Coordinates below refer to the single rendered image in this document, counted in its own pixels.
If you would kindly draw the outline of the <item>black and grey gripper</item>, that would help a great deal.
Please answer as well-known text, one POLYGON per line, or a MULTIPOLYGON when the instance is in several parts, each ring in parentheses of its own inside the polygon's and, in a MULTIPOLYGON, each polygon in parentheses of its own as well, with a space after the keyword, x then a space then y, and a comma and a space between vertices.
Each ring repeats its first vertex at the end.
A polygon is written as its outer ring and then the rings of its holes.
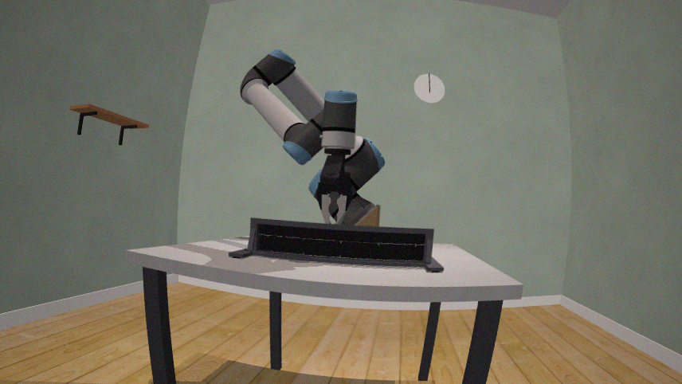
POLYGON ((331 198, 329 197, 329 194, 334 191, 338 192, 340 197, 337 199, 337 204, 339 206, 339 211, 336 214, 337 215, 337 225, 341 225, 343 218, 347 212, 347 208, 351 203, 352 199, 352 189, 350 184, 350 178, 351 178, 351 173, 344 172, 345 169, 345 155, 350 155, 351 150, 348 149, 339 149, 339 148, 324 148, 324 154, 331 154, 334 156, 341 156, 343 155, 344 157, 344 165, 343 165, 343 170, 339 179, 339 184, 338 186, 334 185, 328 185, 328 184, 321 184, 318 182, 318 189, 317 189, 317 199, 319 203, 319 207, 321 209, 323 219, 325 224, 331 224, 329 217, 330 217, 330 211, 329 211, 329 205, 331 204, 331 198), (325 153, 325 152, 332 152, 332 153, 325 153), (343 193, 343 194, 342 194, 343 193))

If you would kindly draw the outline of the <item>black network patch panel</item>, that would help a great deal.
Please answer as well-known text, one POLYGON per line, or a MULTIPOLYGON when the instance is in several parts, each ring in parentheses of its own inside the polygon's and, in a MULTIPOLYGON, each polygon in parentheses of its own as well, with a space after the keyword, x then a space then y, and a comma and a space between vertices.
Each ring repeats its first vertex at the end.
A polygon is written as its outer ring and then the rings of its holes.
POLYGON ((248 248, 230 252, 229 256, 244 258, 254 255, 333 264, 425 267, 428 272, 444 272, 444 267, 432 257, 433 233, 434 229, 337 225, 251 217, 248 248))

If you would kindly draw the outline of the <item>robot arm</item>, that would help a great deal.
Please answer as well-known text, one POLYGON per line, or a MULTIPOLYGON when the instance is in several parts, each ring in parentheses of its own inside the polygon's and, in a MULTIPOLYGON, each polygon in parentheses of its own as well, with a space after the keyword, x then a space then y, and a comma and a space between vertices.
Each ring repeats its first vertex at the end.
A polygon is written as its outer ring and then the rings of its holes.
MULTIPOLYGON (((323 99, 297 71, 295 63, 287 53, 274 49, 247 72, 241 83, 241 98, 252 104, 281 139, 284 138, 283 148, 300 165, 310 161, 323 147, 353 148, 350 155, 345 155, 344 169, 351 173, 352 199, 341 225, 355 225, 375 207, 357 191, 384 167, 385 159, 368 138, 355 136, 357 94, 331 90, 323 99), (270 84, 277 86, 303 117, 310 120, 306 125, 268 90, 270 84)), ((344 157, 327 156, 323 168, 308 187, 316 200, 318 182, 338 186, 343 165, 344 157)))

